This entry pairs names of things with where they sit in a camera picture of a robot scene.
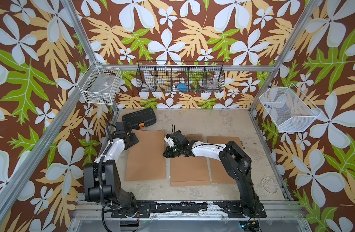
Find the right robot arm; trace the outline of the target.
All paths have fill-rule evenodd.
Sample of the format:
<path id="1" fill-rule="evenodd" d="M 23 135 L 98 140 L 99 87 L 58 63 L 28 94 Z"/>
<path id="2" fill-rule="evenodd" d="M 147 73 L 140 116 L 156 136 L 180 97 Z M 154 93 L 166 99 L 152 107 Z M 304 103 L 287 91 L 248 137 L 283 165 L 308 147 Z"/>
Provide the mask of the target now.
<path id="1" fill-rule="evenodd" d="M 164 140 L 168 146 L 163 156 L 167 159 L 183 156 L 219 160 L 226 173 L 236 181 L 243 214 L 253 217 L 261 211 L 260 200 L 251 179 L 251 158 L 236 142 L 210 144 L 199 140 L 189 141 L 180 130 L 168 133 Z"/>

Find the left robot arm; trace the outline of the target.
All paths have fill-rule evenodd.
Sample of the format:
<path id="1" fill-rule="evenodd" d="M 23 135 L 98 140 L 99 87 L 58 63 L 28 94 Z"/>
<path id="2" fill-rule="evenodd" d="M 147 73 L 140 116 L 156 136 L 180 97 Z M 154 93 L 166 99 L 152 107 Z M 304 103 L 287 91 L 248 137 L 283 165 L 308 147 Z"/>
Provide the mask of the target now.
<path id="1" fill-rule="evenodd" d="M 105 149 L 93 163 L 84 166 L 84 192 L 87 202 L 117 210 L 126 217 L 137 212 L 135 196 L 121 188 L 116 162 L 121 153 L 136 145 L 139 140 L 129 122 L 107 124 L 108 140 Z"/>

